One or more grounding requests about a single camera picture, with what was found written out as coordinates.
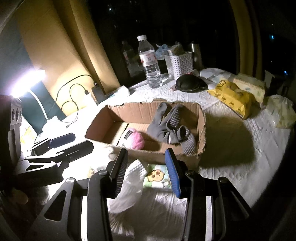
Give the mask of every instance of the cardboard box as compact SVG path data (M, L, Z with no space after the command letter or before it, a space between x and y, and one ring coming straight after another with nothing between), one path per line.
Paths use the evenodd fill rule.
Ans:
M239 73L237 77L233 79L233 83L235 83L241 90L252 93L255 96L256 101L263 103L265 95L265 83L263 81Z
M180 112L181 124L187 126L195 136L197 154L186 156L180 145L169 145L158 142L146 132L152 122L159 104L163 101L125 103L121 106L105 106L94 118L86 131L85 137L102 142L106 146L114 147L119 153L121 147L117 143L127 127L140 131L145 139L143 150L128 150L129 159L139 159L152 164L165 163L165 150L172 148L177 159L186 163L188 168L196 168L201 154L205 149L205 116L197 103L174 102L168 103L173 107L176 104L184 105Z

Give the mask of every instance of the lamp light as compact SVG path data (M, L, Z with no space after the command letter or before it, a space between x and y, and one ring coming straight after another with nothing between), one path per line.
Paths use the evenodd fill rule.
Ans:
M45 70L30 70L27 73L25 73L22 77L19 78L16 85L14 86L11 95L14 98L20 98L23 96L26 92L29 92L38 102L44 117L46 120L48 120L48 117L46 115L46 112L38 99L38 97L30 90L35 84L37 84L39 81L45 79Z

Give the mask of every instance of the pink ball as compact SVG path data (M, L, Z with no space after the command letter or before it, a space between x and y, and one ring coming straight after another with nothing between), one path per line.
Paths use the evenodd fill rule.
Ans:
M143 149L145 141L142 134L135 128L128 128L127 131L131 131L132 133L126 139L124 139L124 147L136 150Z

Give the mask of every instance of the gray sock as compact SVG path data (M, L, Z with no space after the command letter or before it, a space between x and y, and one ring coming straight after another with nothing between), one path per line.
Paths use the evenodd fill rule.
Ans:
M147 134L168 144L181 143L183 153L186 155L196 153L196 142L193 134L186 126L180 126L180 109L183 105L174 106L162 120L167 107L165 102L160 103L153 121L147 128Z
M180 126L177 132L184 154L192 155L197 152L194 135L186 126Z

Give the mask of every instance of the bottle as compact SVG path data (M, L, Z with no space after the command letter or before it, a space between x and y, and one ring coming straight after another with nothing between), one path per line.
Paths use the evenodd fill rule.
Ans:
M128 44L127 41L122 41L122 53L126 60L126 65L128 67L128 72L131 77L138 74L140 67L137 61L137 56L133 48Z
M137 38L139 40L138 53L145 70L148 84L151 88L158 88L162 86L162 78L154 47L147 41L146 35L141 35Z

